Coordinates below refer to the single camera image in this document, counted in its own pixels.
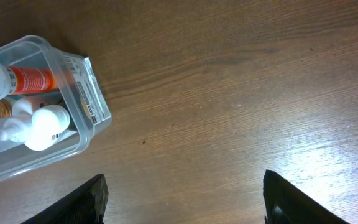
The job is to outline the orange tube white cap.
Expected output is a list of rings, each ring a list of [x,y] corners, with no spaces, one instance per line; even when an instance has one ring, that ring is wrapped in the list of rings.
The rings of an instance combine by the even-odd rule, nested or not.
[[[38,94],[57,89],[49,69],[5,66],[0,63],[0,100],[8,95]]]

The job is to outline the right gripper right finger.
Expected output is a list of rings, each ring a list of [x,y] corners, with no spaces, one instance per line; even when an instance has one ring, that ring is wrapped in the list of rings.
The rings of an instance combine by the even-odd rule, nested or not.
[[[263,179],[266,224],[347,224],[272,170]]]

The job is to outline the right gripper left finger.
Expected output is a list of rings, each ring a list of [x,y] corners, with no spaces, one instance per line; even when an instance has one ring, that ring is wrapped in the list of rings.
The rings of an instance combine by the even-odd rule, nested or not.
[[[108,195],[105,176],[98,174],[23,224],[103,224]]]

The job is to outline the black bottle white cap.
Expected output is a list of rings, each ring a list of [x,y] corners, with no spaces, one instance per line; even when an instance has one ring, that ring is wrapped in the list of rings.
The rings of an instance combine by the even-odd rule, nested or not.
[[[32,134],[24,145],[33,151],[44,151],[77,133],[71,125],[69,112],[60,105],[36,110],[32,115],[32,125]]]

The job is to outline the white spray bottle clear cap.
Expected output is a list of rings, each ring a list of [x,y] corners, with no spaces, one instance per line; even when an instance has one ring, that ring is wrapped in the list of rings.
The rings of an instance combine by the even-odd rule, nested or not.
[[[32,115],[44,104],[40,96],[28,96],[16,101],[12,116],[0,118],[0,152],[20,146],[30,139]]]

